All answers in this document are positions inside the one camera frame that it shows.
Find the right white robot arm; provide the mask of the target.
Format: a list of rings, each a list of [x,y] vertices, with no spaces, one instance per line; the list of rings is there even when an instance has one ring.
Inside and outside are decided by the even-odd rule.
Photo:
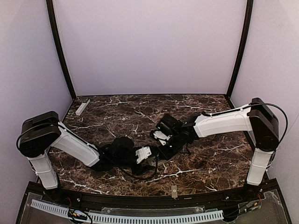
[[[278,118],[269,106],[253,98],[247,105],[216,113],[201,112],[185,122],[165,114],[150,135],[161,143],[160,152],[169,160],[194,140],[220,133],[252,132],[256,143],[246,183],[258,186],[279,145]]]

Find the grey remote control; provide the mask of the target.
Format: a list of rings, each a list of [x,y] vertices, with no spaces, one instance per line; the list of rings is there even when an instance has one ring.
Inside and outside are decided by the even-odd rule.
[[[171,158],[169,160],[165,160],[165,159],[161,159],[159,156],[156,159],[155,156],[151,156],[151,157],[149,157],[145,160],[145,165],[155,167],[156,166],[156,161],[157,161],[157,165],[162,166],[163,164],[165,164],[167,162],[170,162],[172,159],[173,158]]]

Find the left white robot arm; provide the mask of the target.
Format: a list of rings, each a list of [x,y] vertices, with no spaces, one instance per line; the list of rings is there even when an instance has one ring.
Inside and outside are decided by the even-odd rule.
[[[45,189],[58,187],[58,177],[47,153],[50,147],[67,153],[95,171],[109,171],[114,167],[139,169],[141,163],[153,155],[149,146],[136,148],[127,137],[97,148],[69,130],[55,111],[24,121],[16,146],[30,161]]]

